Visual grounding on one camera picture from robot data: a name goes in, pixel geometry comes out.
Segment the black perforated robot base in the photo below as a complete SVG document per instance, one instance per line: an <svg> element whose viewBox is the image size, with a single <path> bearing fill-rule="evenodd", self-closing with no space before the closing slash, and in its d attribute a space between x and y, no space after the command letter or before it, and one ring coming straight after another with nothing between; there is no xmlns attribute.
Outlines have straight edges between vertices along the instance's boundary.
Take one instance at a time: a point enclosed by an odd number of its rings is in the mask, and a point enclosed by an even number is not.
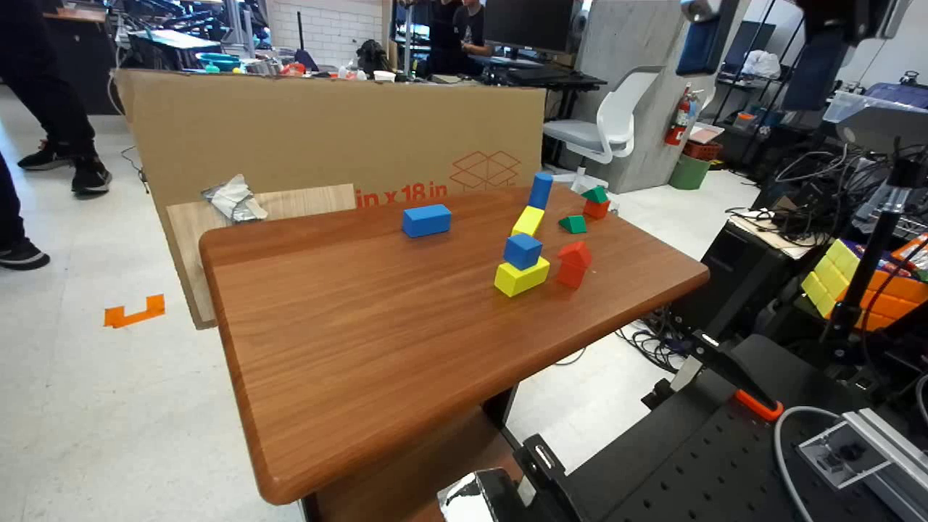
<svg viewBox="0 0 928 522"><path fill-rule="evenodd" d="M701 367L566 473L534 434L520 464L550 522L928 522L924 453L865 395L749 335L734 358L786 411L765 422Z"/></svg>

